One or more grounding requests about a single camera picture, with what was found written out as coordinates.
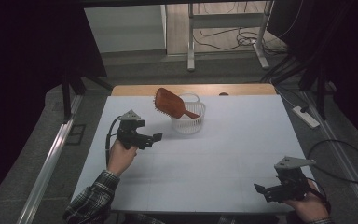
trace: white tabletop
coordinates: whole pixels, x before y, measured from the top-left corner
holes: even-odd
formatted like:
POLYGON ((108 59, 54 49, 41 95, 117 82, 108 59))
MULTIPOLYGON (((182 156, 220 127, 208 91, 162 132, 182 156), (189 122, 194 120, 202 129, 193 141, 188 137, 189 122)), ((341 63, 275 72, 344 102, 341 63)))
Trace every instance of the white tabletop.
MULTIPOLYGON (((279 185, 273 167, 284 156, 304 158, 279 95, 201 96, 202 129, 182 135, 159 113, 151 96, 110 96, 74 197, 105 169, 104 144, 117 116, 132 109, 145 120, 137 132, 163 133, 153 147, 138 150, 121 176, 112 209, 126 212, 281 213, 285 204, 266 203, 254 183, 279 185)), ((312 177, 309 167, 302 168, 312 177)))

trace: basket handle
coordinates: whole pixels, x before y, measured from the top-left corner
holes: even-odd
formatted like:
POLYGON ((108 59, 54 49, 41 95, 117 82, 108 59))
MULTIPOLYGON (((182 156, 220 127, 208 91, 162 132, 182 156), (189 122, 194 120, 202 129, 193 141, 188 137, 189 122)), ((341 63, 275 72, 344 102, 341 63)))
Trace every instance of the basket handle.
POLYGON ((185 96, 185 95, 191 95, 191 96, 197 97, 197 101, 194 101, 196 103, 198 103, 200 101, 199 96, 196 93, 192 92, 192 91, 185 91, 185 92, 182 92, 181 94, 179 94, 179 96, 185 96))

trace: person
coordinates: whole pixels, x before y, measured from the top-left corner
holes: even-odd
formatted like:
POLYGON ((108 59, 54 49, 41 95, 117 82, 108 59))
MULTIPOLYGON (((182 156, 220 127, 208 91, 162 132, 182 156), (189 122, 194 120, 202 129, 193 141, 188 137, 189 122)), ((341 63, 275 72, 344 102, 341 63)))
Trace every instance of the person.
MULTIPOLYGON (((106 170, 103 170, 92 186, 84 189, 67 206, 62 218, 69 224, 103 223, 110 216, 110 204, 115 197, 115 190, 120 176, 132 164, 138 147, 130 149, 116 140, 111 147, 110 158, 106 170)), ((312 193, 308 193, 302 201, 285 201, 292 206, 298 217, 307 224, 332 224, 327 209, 322 201, 312 193)), ((153 217, 138 214, 132 216, 131 223, 164 224, 153 217)), ((239 223, 235 217, 221 216, 222 223, 239 223)))

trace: power strip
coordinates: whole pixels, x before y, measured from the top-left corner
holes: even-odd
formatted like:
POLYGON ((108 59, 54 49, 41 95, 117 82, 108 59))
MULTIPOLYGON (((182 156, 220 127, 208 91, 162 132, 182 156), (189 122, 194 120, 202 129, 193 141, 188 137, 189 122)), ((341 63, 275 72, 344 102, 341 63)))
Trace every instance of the power strip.
POLYGON ((318 127, 320 125, 320 123, 318 121, 316 121, 316 119, 314 119, 313 117, 310 116, 309 113, 307 112, 301 112, 301 107, 300 106, 296 106, 295 108, 292 109, 293 112, 295 112, 295 114, 297 114, 304 122, 306 122, 308 124, 308 126, 310 126, 312 129, 318 127))

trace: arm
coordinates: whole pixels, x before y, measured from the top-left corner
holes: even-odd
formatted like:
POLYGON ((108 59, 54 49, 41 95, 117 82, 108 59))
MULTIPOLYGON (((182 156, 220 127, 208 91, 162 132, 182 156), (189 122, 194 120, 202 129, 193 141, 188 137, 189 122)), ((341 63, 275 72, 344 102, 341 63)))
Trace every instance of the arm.
POLYGON ((113 144, 107 170, 65 209, 62 217, 67 223, 103 223, 109 217, 119 177, 131 165, 136 149, 138 147, 127 150, 118 140, 113 144))
MULTIPOLYGON (((311 188, 316 189, 312 181, 309 180, 309 184, 311 188)), ((307 224, 334 224, 321 199, 310 192, 302 201, 289 200, 285 203, 292 206, 301 220, 307 224)))

